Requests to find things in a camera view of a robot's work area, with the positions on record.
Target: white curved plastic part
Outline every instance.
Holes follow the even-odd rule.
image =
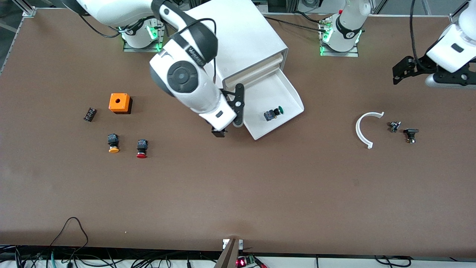
[[[366,116],[374,116],[376,118],[382,118],[382,116],[384,116],[384,112],[382,113],[376,113],[376,112],[369,112],[369,113],[365,113],[364,115],[362,115],[358,120],[357,120],[357,124],[356,124],[356,132],[357,132],[357,136],[358,138],[365,144],[367,144],[367,149],[372,149],[372,146],[374,145],[373,142],[371,142],[370,140],[366,139],[364,137],[364,135],[362,134],[362,131],[360,131],[360,121],[362,121],[362,118],[366,117]]]

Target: small metal component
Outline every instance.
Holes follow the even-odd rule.
[[[284,114],[283,107],[281,107],[281,106],[279,106],[278,108],[276,108],[274,110],[269,110],[269,111],[264,112],[264,116],[265,116],[266,121],[271,121],[273,119],[276,119],[276,117],[280,114]]]
[[[97,110],[94,108],[89,108],[88,113],[84,116],[84,120],[91,122],[94,116],[96,115]]]
[[[119,152],[119,137],[116,134],[108,135],[109,152],[115,154]]]
[[[388,130],[390,130],[391,133],[396,133],[401,124],[401,121],[390,122],[388,123],[388,126],[390,127]]]
[[[414,144],[415,143],[415,134],[420,132],[418,129],[414,129],[414,128],[407,128],[403,131],[403,133],[407,134],[408,138],[407,138],[407,142],[410,143],[410,144]]]
[[[138,140],[137,141],[137,158],[147,158],[147,147],[148,147],[148,141],[147,140]]]

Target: black electrical component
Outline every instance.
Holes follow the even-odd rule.
[[[214,127],[211,127],[211,133],[215,135],[217,138],[224,138],[225,133],[228,132],[226,129],[223,129],[221,131],[216,130]]]
[[[88,113],[84,116],[84,120],[88,121],[88,122],[91,122],[92,119],[94,118],[94,116],[96,115],[97,111],[98,110],[96,110],[94,108],[89,108]]]
[[[388,126],[390,127],[389,128],[390,132],[391,133],[397,133],[397,130],[400,127],[401,124],[402,124],[401,121],[394,121],[394,122],[388,123]]]
[[[109,152],[115,154],[119,152],[119,137],[116,134],[108,135]]]
[[[281,106],[279,106],[278,108],[274,109],[274,110],[269,110],[269,111],[266,111],[264,113],[264,116],[265,116],[265,119],[266,121],[271,121],[273,119],[276,119],[276,117],[280,114],[283,114],[284,113],[284,110]]]
[[[147,140],[138,140],[137,141],[137,158],[147,158],[147,147],[149,143]]]
[[[407,128],[403,131],[403,133],[407,134],[407,136],[408,136],[407,142],[410,143],[410,144],[415,143],[415,134],[417,134],[418,132],[420,132],[420,131],[418,129],[414,129],[414,128]]]

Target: white robotic arm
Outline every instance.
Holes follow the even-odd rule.
[[[151,19],[172,26],[177,32],[150,61],[152,79],[162,90],[208,121],[215,131],[222,131],[235,119],[236,113],[203,68],[218,52],[215,34],[200,22],[207,19],[198,21],[167,0],[62,1],[79,15],[91,15],[108,26],[124,27],[140,20],[146,24]],[[137,34],[126,37],[126,41],[140,46],[144,43],[143,35],[147,35],[150,43],[146,31],[138,30]]]
[[[152,0],[61,0],[81,16],[92,16],[110,27],[120,27],[122,38],[133,48],[144,48],[157,37],[150,29],[158,26],[150,9]]]
[[[476,73],[470,63],[476,58],[476,0],[451,23],[420,59],[407,56],[393,67],[393,84],[420,74],[430,74],[430,87],[476,88]]]
[[[203,69],[217,55],[215,34],[168,1],[153,0],[152,10],[157,18],[177,30],[150,60],[152,79],[216,131],[223,130],[237,115]]]
[[[351,50],[358,42],[362,26],[369,14],[369,0],[346,0],[342,11],[328,19],[331,20],[331,25],[322,41],[338,52]]]

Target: wire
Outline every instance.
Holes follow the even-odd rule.
[[[408,264],[400,265],[400,264],[391,263],[390,260],[387,258],[387,256],[382,256],[382,258],[385,259],[387,262],[380,261],[380,260],[377,258],[376,255],[375,255],[374,257],[375,257],[375,260],[376,260],[378,263],[383,264],[383,265],[388,265],[388,266],[390,266],[390,268],[393,268],[393,266],[406,268],[406,267],[409,267],[410,265],[412,265],[412,260],[410,260],[410,259],[408,259]]]
[[[196,21],[192,22],[191,24],[185,26],[183,29],[176,32],[176,34],[181,35],[184,31],[188,30],[193,25],[195,25],[199,22],[202,22],[202,21],[211,21],[211,22],[213,22],[213,26],[214,26],[213,33],[216,36],[217,35],[217,23],[215,22],[214,19],[211,19],[211,18],[203,18],[203,19],[196,20]],[[216,57],[215,57],[215,58],[213,58],[213,83],[215,83],[216,79],[217,79],[217,60],[216,60]]]
[[[81,232],[83,232],[84,237],[86,238],[86,242],[85,242],[84,245],[82,245],[80,248],[78,248],[78,249],[73,249],[73,253],[72,253],[71,256],[68,258],[68,261],[69,261],[69,262],[71,262],[71,260],[74,258],[74,254],[76,253],[76,251],[78,251],[78,250],[82,249],[83,247],[85,247],[85,246],[88,244],[88,242],[89,242],[88,234],[86,234],[86,232],[84,231],[83,225],[81,224],[81,222],[79,221],[78,218],[76,218],[76,217],[69,217],[69,218],[66,220],[66,222],[64,223],[63,228],[61,229],[61,231],[59,232],[59,234],[55,237],[55,239],[53,239],[53,241],[51,242],[51,244],[48,246],[48,248],[51,248],[51,246],[54,244],[54,242],[56,241],[56,239],[58,239],[58,238],[61,236],[61,234],[63,233],[64,229],[66,228],[66,225],[68,224],[68,222],[69,222],[70,220],[72,220],[72,219],[75,219],[75,220],[78,222],[79,228],[81,229]]]
[[[86,19],[84,19],[83,16],[79,15],[79,17],[80,17],[91,29],[93,29],[97,34],[99,34],[99,35],[102,36],[102,37],[114,38],[114,37],[117,37],[117,36],[120,35],[120,32],[116,33],[115,35],[105,35],[105,34],[99,32],[98,30],[96,30]]]
[[[271,18],[271,17],[266,17],[266,16],[264,16],[264,17],[267,18],[268,20],[279,21],[279,22],[282,22],[282,23],[285,23],[285,24],[296,26],[296,27],[301,27],[301,28],[305,28],[305,29],[309,29],[309,30],[315,30],[315,31],[319,31],[319,32],[326,32],[326,30],[324,30],[324,29],[312,28],[312,27],[308,27],[308,26],[304,26],[304,25],[291,23],[289,21],[282,21],[282,20],[278,20],[278,19]]]
[[[118,264],[118,263],[120,263],[120,262],[122,262],[122,261],[125,261],[125,260],[127,260],[127,259],[130,259],[131,257],[137,256],[137,255],[140,255],[140,254],[144,254],[144,253],[147,253],[147,254],[144,255],[144,256],[142,256],[142,257],[138,257],[138,258],[145,258],[145,256],[149,256],[149,255],[152,255],[152,254],[154,254],[154,253],[159,253],[159,251],[153,250],[153,251],[138,252],[138,253],[132,254],[132,255],[130,255],[130,256],[128,256],[128,257],[125,257],[125,258],[123,258],[123,259],[121,259],[121,260],[119,260],[119,261],[113,262],[113,263],[114,263],[114,264]],[[79,260],[80,262],[82,262],[84,265],[87,265],[87,266],[89,266],[89,267],[107,267],[107,266],[111,266],[111,264],[112,264],[112,263],[110,264],[110,263],[104,261],[103,259],[101,259],[101,258],[99,258],[99,257],[97,257],[97,256],[94,256],[94,255],[84,255],[84,254],[80,254],[80,255],[79,255],[79,254],[76,254],[76,256],[94,257],[94,258],[96,258],[96,259],[98,259],[98,260],[102,260],[103,262],[107,263],[106,265],[89,264],[89,263],[85,263],[83,260],[81,260],[80,258],[78,258],[78,260]]]
[[[415,47],[415,34],[413,32],[413,9],[415,8],[415,0],[412,0],[410,7],[410,38],[412,40],[412,51],[415,62],[425,71],[430,72],[431,70],[421,64],[420,59],[417,56],[417,49]]]
[[[114,268],[118,268],[118,267],[116,266],[116,263],[114,263],[114,260],[112,259],[111,254],[109,254],[109,250],[108,250],[108,249],[106,249],[106,252],[108,253],[109,258],[111,259],[111,262],[112,262],[112,264],[114,265]]]
[[[210,259],[210,258],[208,258],[207,256],[205,256],[205,255],[202,255],[202,253],[201,253],[201,252],[199,252],[199,254],[200,254],[200,256],[201,256],[201,257],[204,257],[205,259],[207,259],[207,260],[211,260],[211,261],[213,261],[214,263],[217,263],[217,261],[215,261],[214,259]]]
[[[308,19],[309,21],[312,21],[312,22],[315,22],[315,23],[319,23],[319,21],[311,19],[311,18],[310,18],[308,15],[306,15],[304,12],[300,12],[300,11],[296,10],[296,11],[294,11],[293,13],[301,14],[301,15],[304,16],[304,18]]]

